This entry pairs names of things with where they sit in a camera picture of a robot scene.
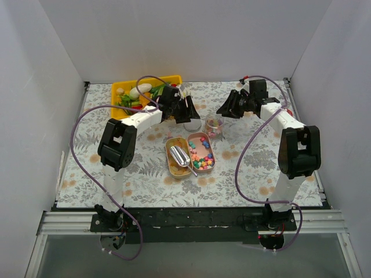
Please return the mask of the clear glass jar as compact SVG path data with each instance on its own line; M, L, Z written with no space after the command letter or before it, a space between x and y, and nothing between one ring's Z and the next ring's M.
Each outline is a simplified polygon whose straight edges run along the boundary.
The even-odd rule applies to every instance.
M209 138L220 138L223 134L224 118L219 114L206 116L204 130Z

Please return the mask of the silver metal scoop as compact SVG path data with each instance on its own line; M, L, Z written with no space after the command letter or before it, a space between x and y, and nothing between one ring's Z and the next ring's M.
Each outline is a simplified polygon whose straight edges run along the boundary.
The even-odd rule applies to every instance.
M198 174L193 170L191 167L191 159L186 154L185 150L179 146L172 146L170 147L170 154L176 161L176 163L181 167L186 167L193 173L194 176L198 176Z

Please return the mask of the silver jar lid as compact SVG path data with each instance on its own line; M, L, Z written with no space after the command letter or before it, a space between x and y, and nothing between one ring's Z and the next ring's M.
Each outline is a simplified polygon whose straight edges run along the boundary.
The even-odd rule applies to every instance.
M191 119L190 122L184 123L183 126L189 132L196 132L201 128L202 122L200 119Z

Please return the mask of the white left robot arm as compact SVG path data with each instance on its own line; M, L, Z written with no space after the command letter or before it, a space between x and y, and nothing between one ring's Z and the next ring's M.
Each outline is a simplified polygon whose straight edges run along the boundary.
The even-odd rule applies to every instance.
M152 99L143 109L133 115L117 120L108 120L98 147L103 164L104 197L102 207L111 211L103 218L104 226L112 232L123 226L123 217L116 213L123 205L122 188L125 168L133 158L137 136L169 117L176 123L188 123L199 119L191 96L183 96L177 87L166 85L163 93Z

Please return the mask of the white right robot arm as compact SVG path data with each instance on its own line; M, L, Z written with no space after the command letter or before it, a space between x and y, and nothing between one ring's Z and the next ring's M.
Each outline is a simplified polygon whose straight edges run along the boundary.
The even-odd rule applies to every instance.
M288 103L270 97L268 78L254 75L241 90L232 90L217 114L232 119L252 112L281 135L278 151L280 175L275 191L262 204L262 222L269 230L288 222L294 207L293 200L305 179L321 166L320 131L307 126L288 112Z

